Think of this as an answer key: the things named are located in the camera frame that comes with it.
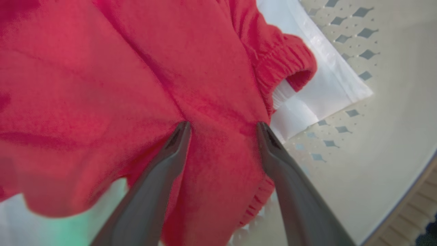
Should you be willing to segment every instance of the ribbed cuff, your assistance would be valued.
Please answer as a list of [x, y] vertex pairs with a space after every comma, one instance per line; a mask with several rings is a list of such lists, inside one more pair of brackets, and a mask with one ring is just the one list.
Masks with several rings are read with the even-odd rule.
[[299, 37], [284, 34], [284, 43], [263, 57], [255, 67], [269, 116], [273, 114], [273, 90], [283, 79], [297, 92], [311, 80], [316, 70], [316, 59], [304, 42]]

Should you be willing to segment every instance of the red fabric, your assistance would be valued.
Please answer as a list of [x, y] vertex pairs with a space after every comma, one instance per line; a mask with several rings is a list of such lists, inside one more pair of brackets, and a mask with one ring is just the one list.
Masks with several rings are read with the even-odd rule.
[[255, 0], [5, 2], [0, 11], [0, 200], [34, 212], [89, 209], [132, 185], [182, 120], [192, 124], [162, 238], [222, 246], [273, 191], [255, 125], [271, 94], [316, 62], [267, 25]]

